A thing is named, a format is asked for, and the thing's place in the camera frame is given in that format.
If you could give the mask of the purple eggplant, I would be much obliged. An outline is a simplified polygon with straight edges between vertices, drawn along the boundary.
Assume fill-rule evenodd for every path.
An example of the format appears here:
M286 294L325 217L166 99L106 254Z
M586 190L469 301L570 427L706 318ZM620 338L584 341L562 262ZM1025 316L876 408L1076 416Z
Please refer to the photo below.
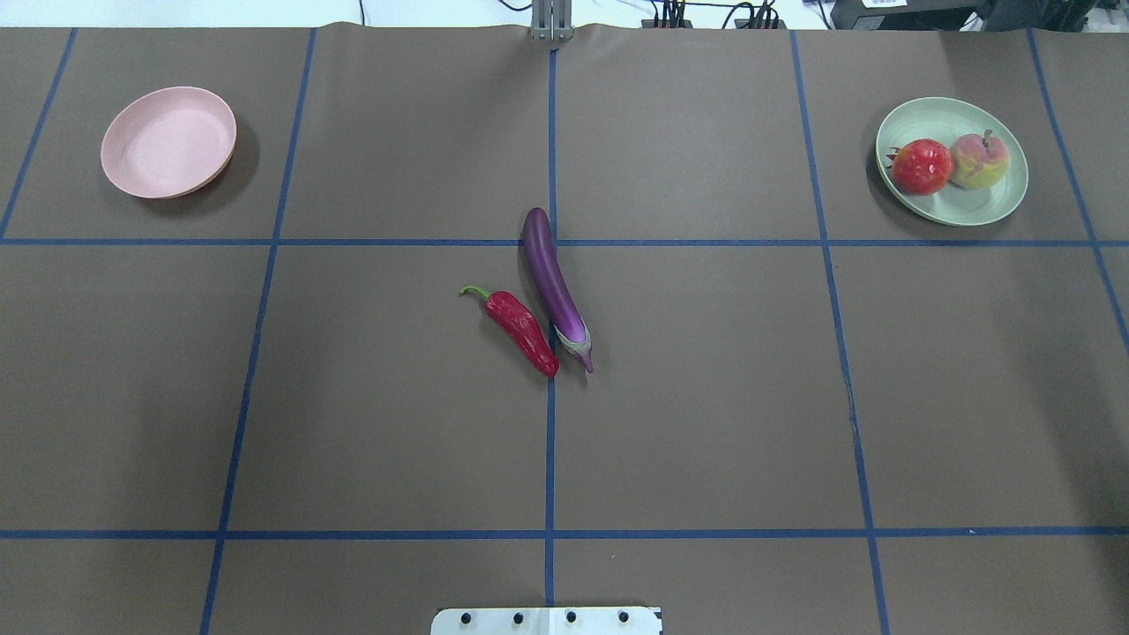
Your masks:
M520 245L559 346L580 362L586 373L594 373L590 332L564 282L557 261L551 220L540 206L534 206L525 216Z

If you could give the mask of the red chili pepper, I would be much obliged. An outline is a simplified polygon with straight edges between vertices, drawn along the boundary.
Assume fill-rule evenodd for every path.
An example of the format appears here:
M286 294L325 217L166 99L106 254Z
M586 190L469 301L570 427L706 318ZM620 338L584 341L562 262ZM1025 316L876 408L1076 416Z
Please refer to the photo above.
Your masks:
M481 301L483 312L511 338L520 353L546 379L554 379L560 362L548 342L537 318L509 292L491 292L481 286L466 285L460 295L475 295Z

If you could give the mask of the red pomegranate fruit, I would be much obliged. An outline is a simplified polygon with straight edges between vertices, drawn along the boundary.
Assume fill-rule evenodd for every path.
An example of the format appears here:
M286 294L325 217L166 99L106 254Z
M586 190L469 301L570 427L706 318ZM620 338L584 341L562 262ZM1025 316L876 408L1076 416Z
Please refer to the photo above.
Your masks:
M905 195L939 193L954 169L949 148L935 139L914 139L904 146L891 147L886 157L891 182Z

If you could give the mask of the yellow pink peach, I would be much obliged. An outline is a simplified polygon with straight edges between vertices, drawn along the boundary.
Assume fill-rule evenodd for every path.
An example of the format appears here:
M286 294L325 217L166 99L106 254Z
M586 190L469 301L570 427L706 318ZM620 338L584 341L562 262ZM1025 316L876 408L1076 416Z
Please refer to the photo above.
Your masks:
M949 181L965 190L991 188L1010 168L1010 153L992 129L960 136L948 147L953 162Z

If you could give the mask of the brown paper table mat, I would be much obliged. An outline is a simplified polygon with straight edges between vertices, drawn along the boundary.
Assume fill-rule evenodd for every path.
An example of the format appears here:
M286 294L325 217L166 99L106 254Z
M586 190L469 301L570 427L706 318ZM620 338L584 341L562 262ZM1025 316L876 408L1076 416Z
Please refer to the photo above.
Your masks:
M170 86L228 103L234 156L125 194L102 136ZM953 228L883 184L924 97L1019 140L1019 208ZM507 604L1124 634L1124 34L5 28L5 634Z

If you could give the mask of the light green plate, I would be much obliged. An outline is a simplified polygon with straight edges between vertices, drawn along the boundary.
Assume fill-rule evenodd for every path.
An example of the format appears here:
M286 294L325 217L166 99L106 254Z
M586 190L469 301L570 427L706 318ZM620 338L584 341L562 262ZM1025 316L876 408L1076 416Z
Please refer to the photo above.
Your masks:
M960 136L992 129L1007 145L1012 162L1007 174L991 188L965 190L949 181L933 195L905 195L892 184L887 174L891 147L901 147L914 139L935 139L946 147ZM875 140L875 160L883 184L911 212L926 220L939 221L953 228L977 228L1003 220L1019 208L1029 192L1029 160L1019 140L1003 122L984 108L966 101L947 97L914 98L902 103L882 120Z

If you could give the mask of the pink plate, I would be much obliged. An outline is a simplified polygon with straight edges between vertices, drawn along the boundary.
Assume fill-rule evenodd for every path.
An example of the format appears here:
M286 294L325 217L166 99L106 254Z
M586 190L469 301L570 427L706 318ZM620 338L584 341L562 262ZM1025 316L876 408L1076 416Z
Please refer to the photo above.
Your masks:
M237 140L236 114L217 93L170 86L138 97L110 121L100 169L125 194L180 198L220 176Z

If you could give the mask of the aluminium frame post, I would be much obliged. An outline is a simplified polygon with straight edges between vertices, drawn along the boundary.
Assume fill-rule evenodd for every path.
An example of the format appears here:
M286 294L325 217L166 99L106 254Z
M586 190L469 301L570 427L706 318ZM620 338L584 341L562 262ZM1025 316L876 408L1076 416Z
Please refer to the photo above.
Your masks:
M572 40L572 0L531 1L531 40Z

